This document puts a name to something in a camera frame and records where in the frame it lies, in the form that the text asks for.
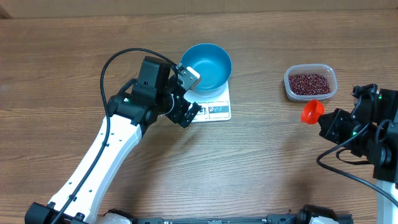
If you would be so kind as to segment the orange scoop with blue handle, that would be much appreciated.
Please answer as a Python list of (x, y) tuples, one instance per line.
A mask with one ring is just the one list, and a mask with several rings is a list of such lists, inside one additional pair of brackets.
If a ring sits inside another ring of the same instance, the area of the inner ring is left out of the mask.
[(300, 116), (301, 122), (306, 124), (315, 124), (318, 122), (318, 119), (325, 112), (324, 105), (318, 100), (309, 101), (304, 109), (302, 110), (302, 114)]

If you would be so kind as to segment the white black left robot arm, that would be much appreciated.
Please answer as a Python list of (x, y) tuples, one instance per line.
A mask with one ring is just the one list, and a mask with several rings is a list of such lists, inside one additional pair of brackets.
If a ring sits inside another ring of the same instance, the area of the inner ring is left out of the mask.
[(192, 122), (201, 107), (184, 95), (200, 81), (192, 67), (146, 56), (138, 78), (107, 102), (109, 114), (67, 183), (48, 204), (34, 202), (25, 223), (94, 223), (110, 183), (147, 128), (160, 115), (183, 128)]

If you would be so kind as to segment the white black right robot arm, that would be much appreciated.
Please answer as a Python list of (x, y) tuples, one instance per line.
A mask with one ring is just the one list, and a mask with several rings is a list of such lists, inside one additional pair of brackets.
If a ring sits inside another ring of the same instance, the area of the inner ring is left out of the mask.
[[(319, 117), (319, 135), (335, 146), (320, 154), (316, 162), (373, 189), (377, 194), (377, 223), (397, 223), (397, 91), (379, 89), (373, 83), (355, 85), (352, 96), (356, 98), (352, 111), (336, 109)], [(321, 161), (331, 153), (339, 156), (343, 151), (366, 157), (352, 165), (372, 165), (376, 183)]]

